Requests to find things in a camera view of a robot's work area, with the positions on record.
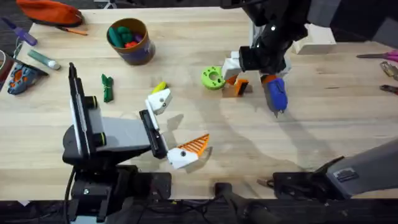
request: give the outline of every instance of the green donut toy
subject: green donut toy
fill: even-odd
[[[225,80],[221,76],[221,67],[210,66],[201,73],[201,82],[209,90],[219,90],[225,85]]]

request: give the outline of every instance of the purple pen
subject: purple pen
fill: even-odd
[[[14,31],[15,34],[18,35],[21,40],[26,41],[31,46],[35,46],[37,44],[36,38],[32,37],[28,32],[24,31],[22,28],[16,26],[10,20],[4,17],[1,19],[7,24],[8,27],[10,27],[10,29]]]

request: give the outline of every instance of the cup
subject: cup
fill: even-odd
[[[117,30],[118,27],[127,27],[133,34],[142,36],[142,40],[133,47],[120,48],[112,44],[108,32],[106,39],[112,48],[130,65],[144,65],[155,55],[155,45],[150,41],[147,27],[138,19],[126,18],[114,22],[111,27]]]
[[[0,91],[4,83],[6,82],[8,74],[10,74],[13,64],[14,64],[13,59],[10,56],[8,56],[5,52],[0,50]]]

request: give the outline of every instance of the green object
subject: green object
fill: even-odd
[[[205,68],[201,73],[201,82],[209,90],[219,90],[225,85],[221,76],[221,67],[211,66]]]
[[[113,78],[112,77],[106,78],[106,76],[102,74],[101,79],[102,79],[102,84],[104,85],[104,102],[108,103],[113,100],[113,89],[112,89]]]
[[[109,28],[108,34],[109,34],[109,38],[111,39],[111,42],[112,42],[112,44],[114,46],[120,47],[120,48],[124,48],[124,44],[123,44],[122,38],[115,31],[115,29],[113,29],[113,27]]]
[[[118,34],[122,38],[124,44],[132,42],[134,39],[132,37],[132,33],[127,27],[118,27]]]

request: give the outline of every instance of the wooden table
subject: wooden table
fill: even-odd
[[[101,103],[104,116],[138,118],[144,100],[161,81],[173,100],[158,116],[169,147],[209,133],[210,148],[186,169],[173,170],[151,152],[126,161],[143,171],[173,175],[173,198],[207,198],[213,183],[229,181],[244,197],[274,198],[256,183],[276,171],[314,170],[338,156],[350,156],[388,142],[398,133],[398,97],[379,90],[396,85],[379,68],[380,60],[355,57],[384,52],[375,43],[338,44],[328,55],[290,55],[285,77],[289,107],[278,118],[269,111],[256,72],[242,74],[252,93],[226,97],[207,90],[201,71],[222,65],[231,50],[248,43],[249,19],[242,10],[218,8],[118,9],[82,11],[89,36],[33,25],[38,52],[54,58],[60,71],[27,56],[19,59],[50,77],[19,96],[0,94],[0,199],[61,199],[71,166],[62,162],[62,137],[71,125],[68,63],[73,62],[86,94],[102,99],[101,74],[114,78],[115,100]],[[147,65],[132,67],[106,42],[109,25],[121,18],[144,21],[156,45]],[[395,190],[363,197],[395,197]]]

